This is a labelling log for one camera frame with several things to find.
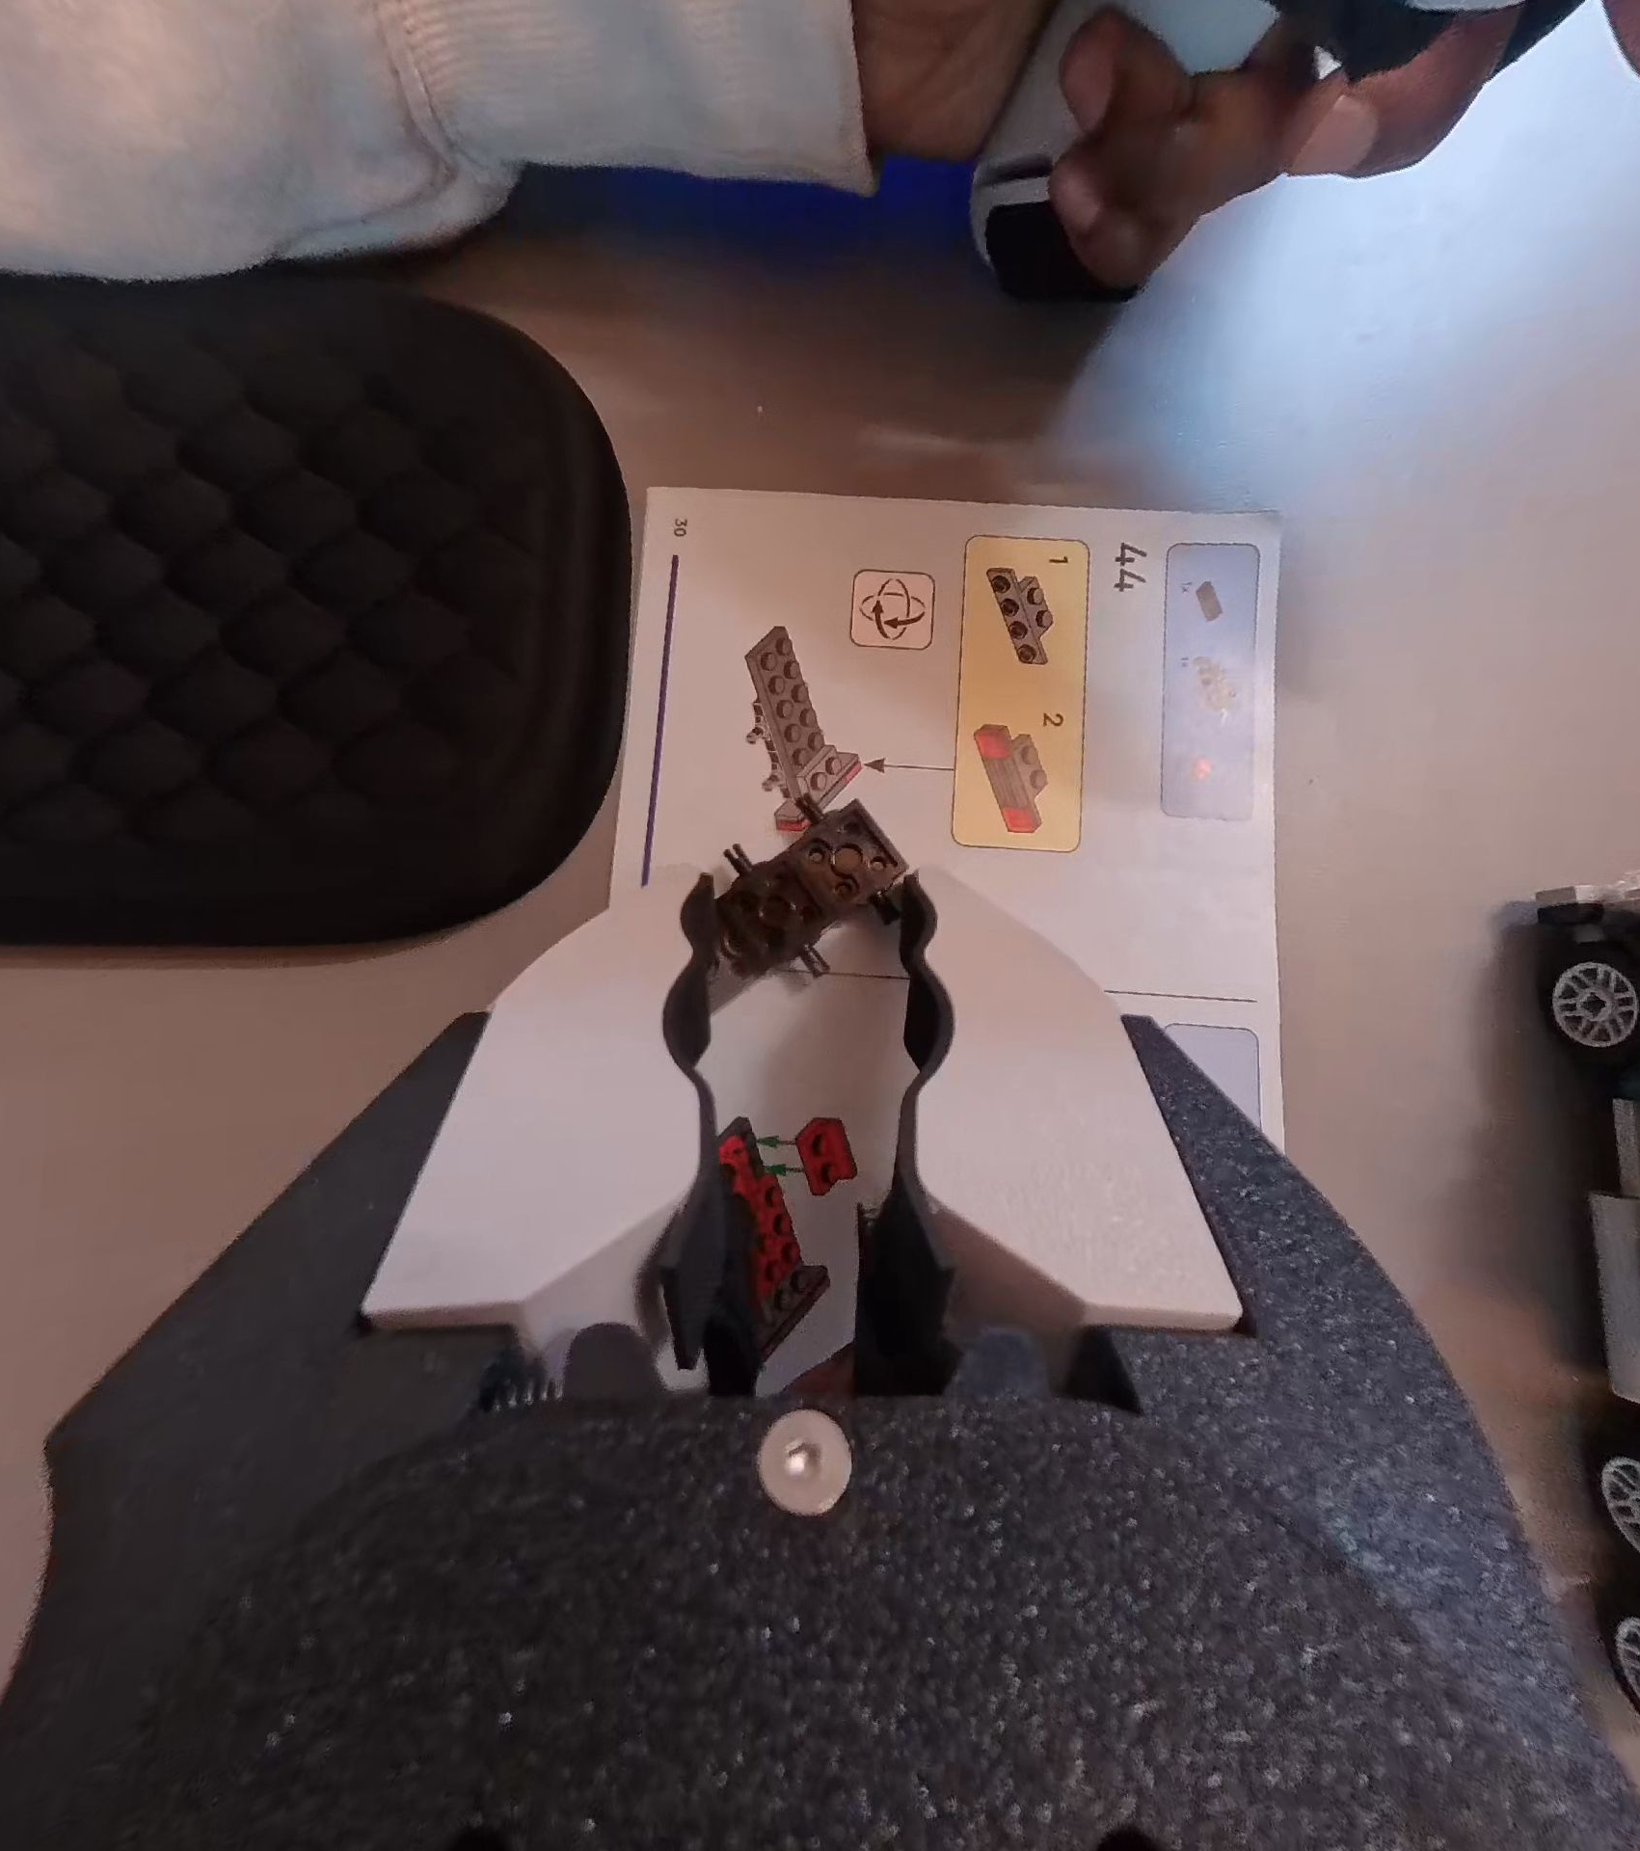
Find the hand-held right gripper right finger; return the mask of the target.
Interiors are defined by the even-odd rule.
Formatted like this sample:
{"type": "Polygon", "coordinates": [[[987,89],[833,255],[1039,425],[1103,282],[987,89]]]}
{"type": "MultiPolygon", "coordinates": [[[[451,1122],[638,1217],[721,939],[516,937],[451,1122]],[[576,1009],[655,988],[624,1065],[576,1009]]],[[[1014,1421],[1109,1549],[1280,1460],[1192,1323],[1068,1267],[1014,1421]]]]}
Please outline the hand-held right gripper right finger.
{"type": "Polygon", "coordinates": [[[1130,1400],[1120,1331],[1246,1315],[1114,1003],[939,868],[904,880],[914,1076],[889,1190],[860,1215],[854,1391],[1130,1400]]]}

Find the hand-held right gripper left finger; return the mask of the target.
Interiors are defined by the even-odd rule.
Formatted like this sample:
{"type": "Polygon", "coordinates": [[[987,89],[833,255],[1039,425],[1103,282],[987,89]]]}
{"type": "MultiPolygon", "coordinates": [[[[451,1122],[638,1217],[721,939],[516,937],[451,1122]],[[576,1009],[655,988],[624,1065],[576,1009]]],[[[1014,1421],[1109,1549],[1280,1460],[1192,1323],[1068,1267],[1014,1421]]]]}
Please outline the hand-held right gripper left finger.
{"type": "Polygon", "coordinates": [[[497,995],[360,1304],[368,1325],[507,1329],[543,1362],[619,1325],[663,1364],[657,1250],[700,1151],[665,1007],[705,881],[663,868],[497,995]]]}

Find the small black lego assembly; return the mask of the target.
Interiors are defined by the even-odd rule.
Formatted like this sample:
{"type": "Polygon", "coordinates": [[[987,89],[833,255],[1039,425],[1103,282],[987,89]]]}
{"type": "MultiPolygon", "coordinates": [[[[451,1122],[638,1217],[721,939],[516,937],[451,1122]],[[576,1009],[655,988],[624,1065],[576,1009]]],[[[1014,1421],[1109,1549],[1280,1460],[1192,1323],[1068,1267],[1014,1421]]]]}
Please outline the small black lego assembly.
{"type": "Polygon", "coordinates": [[[908,864],[860,801],[837,810],[800,804],[804,826],[775,854],[723,851],[732,880],[715,895],[717,949],[740,982],[783,970],[829,976],[819,943],[833,928],[869,914],[900,920],[898,895],[908,864]]]}

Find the person's left forearm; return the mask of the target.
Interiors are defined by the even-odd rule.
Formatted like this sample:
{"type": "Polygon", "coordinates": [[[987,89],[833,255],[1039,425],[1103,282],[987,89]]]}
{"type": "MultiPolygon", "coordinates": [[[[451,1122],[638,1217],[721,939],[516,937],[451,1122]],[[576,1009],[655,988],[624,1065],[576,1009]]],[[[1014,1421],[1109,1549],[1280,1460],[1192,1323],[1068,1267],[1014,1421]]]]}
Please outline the person's left forearm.
{"type": "Polygon", "coordinates": [[[534,166],[869,191],[848,6],[0,2],[0,272],[426,247],[534,166]]]}

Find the open lego instruction booklet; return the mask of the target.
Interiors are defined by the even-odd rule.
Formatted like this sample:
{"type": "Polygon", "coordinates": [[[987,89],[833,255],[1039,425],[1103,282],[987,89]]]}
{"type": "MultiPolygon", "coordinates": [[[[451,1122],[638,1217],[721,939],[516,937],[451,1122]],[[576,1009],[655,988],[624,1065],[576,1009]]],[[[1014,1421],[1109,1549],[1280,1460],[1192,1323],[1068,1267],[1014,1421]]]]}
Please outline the open lego instruction booklet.
{"type": "Polygon", "coordinates": [[[908,982],[896,926],[827,934],[829,976],[740,982],[717,949],[729,845],[763,862],[800,804],[858,801],[1174,1032],[1253,1126],[1282,1122],[1275,924],[1275,627],[1267,515],[646,496],[615,901],[694,868],[678,993],[700,1140],[736,1217],[767,1209],[831,1273],[748,1311],[717,1284],[709,1387],[775,1391],[854,1337],[858,1227],[891,1182],[908,982]]]}

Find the person's left hand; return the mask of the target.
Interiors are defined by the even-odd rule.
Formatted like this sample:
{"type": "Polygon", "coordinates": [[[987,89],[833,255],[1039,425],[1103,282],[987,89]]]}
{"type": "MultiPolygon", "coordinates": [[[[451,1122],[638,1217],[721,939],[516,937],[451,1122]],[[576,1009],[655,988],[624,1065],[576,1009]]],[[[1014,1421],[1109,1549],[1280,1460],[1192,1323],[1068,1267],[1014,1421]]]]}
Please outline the person's left hand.
{"type": "MultiPolygon", "coordinates": [[[[1049,4],[854,4],[868,149],[962,162],[1008,101],[1049,4]]],[[[1290,27],[1238,66],[1186,74],[1165,45],[1099,12],[1066,45],[1076,126],[1047,203],[1082,268],[1143,286],[1207,216],[1286,174],[1385,174],[1450,130],[1500,56],[1500,14],[1458,20],[1414,62],[1363,81],[1317,76],[1290,27]]]]}

